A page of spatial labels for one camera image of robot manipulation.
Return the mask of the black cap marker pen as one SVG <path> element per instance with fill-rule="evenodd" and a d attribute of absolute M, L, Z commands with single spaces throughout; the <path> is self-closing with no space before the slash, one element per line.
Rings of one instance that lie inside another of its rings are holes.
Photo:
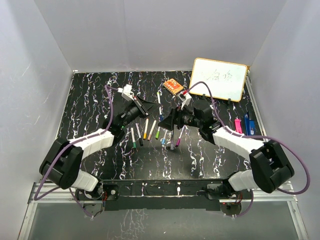
<path fill-rule="evenodd" d="M 137 130 L 137 134 L 138 134 L 139 145 L 142 147 L 142 146 L 144 145 L 144 142 L 143 142 L 143 138 L 142 138 L 142 136 L 141 136 L 139 124 L 136 122 L 136 123 L 135 123 L 135 126 L 136 126 L 136 130 Z"/>

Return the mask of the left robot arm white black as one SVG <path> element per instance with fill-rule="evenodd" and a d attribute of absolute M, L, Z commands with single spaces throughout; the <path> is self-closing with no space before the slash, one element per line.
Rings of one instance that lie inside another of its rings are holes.
<path fill-rule="evenodd" d="M 82 189 L 93 200 L 103 195 L 103 187 L 97 177 L 81 170 L 82 160 L 89 155 L 120 142 L 124 128 L 136 118 L 146 118 L 157 109 L 157 103 L 134 97 L 124 110 L 112 116 L 110 123 L 105 120 L 102 128 L 76 139 L 57 138 L 39 168 L 39 173 L 65 190 L 70 187 Z"/>

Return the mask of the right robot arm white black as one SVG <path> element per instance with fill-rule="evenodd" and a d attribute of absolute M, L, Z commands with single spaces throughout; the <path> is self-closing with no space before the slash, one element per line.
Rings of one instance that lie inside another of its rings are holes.
<path fill-rule="evenodd" d="M 230 199 L 247 189 L 259 188 L 270 194 L 295 174 L 279 143 L 236 136 L 214 119 L 212 108 L 205 100 L 196 101 L 192 111 L 181 106 L 171 109 L 158 126 L 169 131 L 195 127 L 205 141 L 227 148 L 250 162 L 250 170 L 233 173 L 223 185 L 223 194 Z"/>

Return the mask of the green cap marker pen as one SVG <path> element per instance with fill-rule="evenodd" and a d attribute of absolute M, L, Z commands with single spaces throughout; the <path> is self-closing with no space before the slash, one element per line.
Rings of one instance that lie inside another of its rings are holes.
<path fill-rule="evenodd" d="M 131 139 L 132 139 L 132 147 L 134 149 L 137 149 L 137 143 L 136 143 L 135 132 L 133 127 L 130 128 L 130 133 L 131 133 Z"/>

